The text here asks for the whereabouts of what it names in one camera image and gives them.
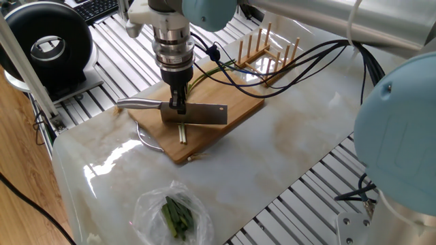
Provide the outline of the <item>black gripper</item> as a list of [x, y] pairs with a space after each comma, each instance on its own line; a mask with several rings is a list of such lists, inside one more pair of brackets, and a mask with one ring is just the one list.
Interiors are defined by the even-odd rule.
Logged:
[[187, 83], [193, 78], [193, 67], [180, 71], [161, 71], [162, 80], [170, 85], [169, 106], [178, 114], [186, 114]]

